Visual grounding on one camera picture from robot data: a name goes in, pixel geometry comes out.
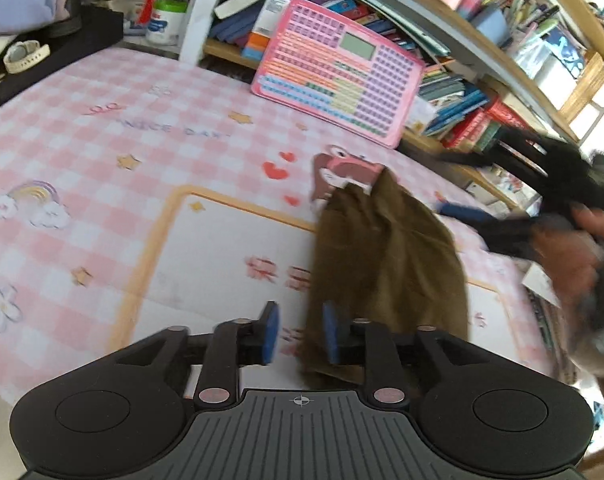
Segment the person's right hand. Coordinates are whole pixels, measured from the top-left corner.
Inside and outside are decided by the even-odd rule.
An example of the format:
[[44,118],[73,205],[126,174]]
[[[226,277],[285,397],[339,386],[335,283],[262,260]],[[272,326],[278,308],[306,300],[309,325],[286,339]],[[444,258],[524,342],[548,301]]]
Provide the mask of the person's right hand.
[[564,308],[574,308],[594,289],[604,255],[598,242],[604,243],[604,211],[573,205],[577,230],[559,230],[538,226],[533,247],[539,264],[552,283],[556,298]]

